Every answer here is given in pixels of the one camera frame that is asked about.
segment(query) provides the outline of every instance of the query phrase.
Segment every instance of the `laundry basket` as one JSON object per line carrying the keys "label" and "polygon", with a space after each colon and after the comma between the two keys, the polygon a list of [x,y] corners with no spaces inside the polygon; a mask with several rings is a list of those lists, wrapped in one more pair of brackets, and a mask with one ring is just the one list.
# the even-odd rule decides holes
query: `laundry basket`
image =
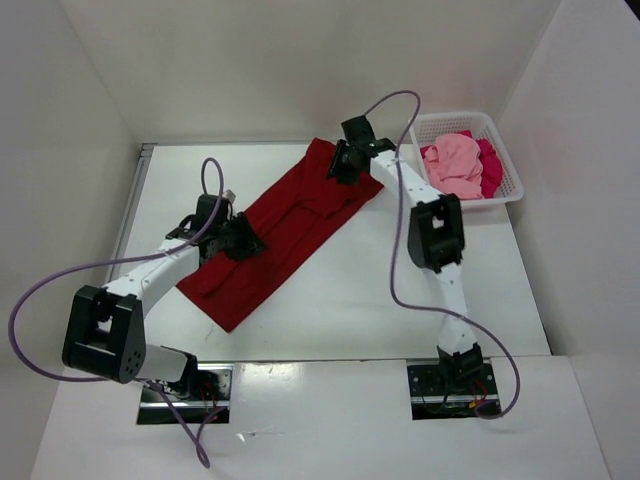
{"label": "laundry basket", "polygon": [[520,200],[524,195],[524,188],[516,172],[507,149],[502,143],[498,130],[491,117],[481,112],[451,112],[418,115],[409,134],[413,143],[414,153],[418,159],[422,178],[429,182],[427,171],[422,161],[420,148],[433,145],[436,137],[446,133],[456,133],[462,130],[471,130],[474,139],[486,138],[491,142],[500,161],[502,162],[502,183],[494,198],[481,200],[463,200],[462,207],[480,207],[490,205],[502,205],[507,202]]}

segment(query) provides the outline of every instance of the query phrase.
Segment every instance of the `red fabric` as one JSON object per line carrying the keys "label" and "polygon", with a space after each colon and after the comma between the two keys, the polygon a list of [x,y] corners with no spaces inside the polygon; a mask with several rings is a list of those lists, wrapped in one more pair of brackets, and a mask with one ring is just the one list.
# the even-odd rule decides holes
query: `red fabric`
{"label": "red fabric", "polygon": [[178,284],[227,332],[381,190],[368,173],[353,186],[327,179],[334,151],[332,143],[314,139],[304,158],[247,208],[245,215],[267,250],[242,262],[218,254]]}
{"label": "red fabric", "polygon": [[[471,130],[462,130],[461,132],[456,133],[473,138]],[[480,147],[479,160],[480,163],[482,163],[482,181],[480,182],[482,196],[484,198],[493,198],[496,194],[496,190],[498,190],[498,187],[500,187],[500,184],[502,183],[502,175],[504,173],[502,162],[489,140],[481,138],[476,140],[476,142]],[[420,155],[422,155],[422,158],[424,158],[429,147],[431,147],[431,145],[427,145],[420,149]]]}

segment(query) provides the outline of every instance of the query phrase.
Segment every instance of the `white table surface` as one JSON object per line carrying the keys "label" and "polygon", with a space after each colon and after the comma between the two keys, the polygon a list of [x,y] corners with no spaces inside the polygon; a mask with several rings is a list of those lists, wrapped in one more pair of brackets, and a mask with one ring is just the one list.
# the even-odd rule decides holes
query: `white table surface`
{"label": "white table surface", "polygon": [[[179,426],[135,425],[139,385],[61,384],[31,478],[608,479],[570,362],[517,362],[520,402],[496,421],[412,421],[400,360],[237,365],[230,423],[205,429],[209,471]],[[506,402],[513,372],[493,366]]]}
{"label": "white table surface", "polygon": [[[305,150],[306,144],[156,147],[125,254],[154,251],[194,211],[204,158],[220,161],[225,188],[237,195],[234,208],[243,210]],[[402,152],[411,163],[411,149],[403,147]],[[210,191],[217,191],[214,168],[208,183]],[[231,334],[173,289],[147,316],[147,342],[210,361],[435,357],[441,316],[399,308],[389,295],[396,207],[391,193],[378,194]],[[549,355],[506,209],[465,212],[464,222],[463,282],[471,317],[498,335],[514,355]],[[401,248],[397,283],[403,299],[442,304],[406,248]],[[502,355],[478,335],[486,356]]]}

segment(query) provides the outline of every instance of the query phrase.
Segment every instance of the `pink towel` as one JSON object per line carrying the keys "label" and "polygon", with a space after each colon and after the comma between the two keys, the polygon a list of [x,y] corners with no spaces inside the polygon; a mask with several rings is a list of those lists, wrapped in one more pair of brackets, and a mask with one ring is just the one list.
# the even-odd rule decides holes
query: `pink towel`
{"label": "pink towel", "polygon": [[443,193],[455,193],[460,200],[484,198],[479,156],[480,147],[473,138],[457,133],[439,136],[424,153],[429,182]]}

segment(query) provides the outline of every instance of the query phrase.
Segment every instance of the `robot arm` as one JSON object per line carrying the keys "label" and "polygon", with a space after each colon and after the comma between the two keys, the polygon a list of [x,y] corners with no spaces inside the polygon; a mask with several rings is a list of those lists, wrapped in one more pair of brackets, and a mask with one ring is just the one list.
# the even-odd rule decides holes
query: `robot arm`
{"label": "robot arm", "polygon": [[119,383],[134,379],[164,382],[179,394],[211,381],[206,378],[208,372],[198,370],[194,355],[147,345],[144,318],[171,288],[217,252],[242,260],[266,248],[243,213],[230,215],[234,199],[231,191],[222,195],[210,227],[191,244],[218,201],[215,195],[201,195],[195,215],[167,234],[158,258],[102,288],[85,285],[78,290],[62,352],[64,364]]}
{"label": "robot arm", "polygon": [[[403,195],[410,210],[407,248],[411,260],[426,277],[436,278],[446,309],[467,315],[460,277],[465,240],[458,197],[429,186],[402,158],[396,159],[396,147],[388,139],[376,139],[366,117],[347,120],[342,128],[346,141],[338,143],[329,176],[353,184],[367,170],[396,196]],[[402,192],[396,163],[402,171]],[[451,315],[442,322],[438,356],[443,380],[451,388],[467,383],[483,363],[473,330]]]}

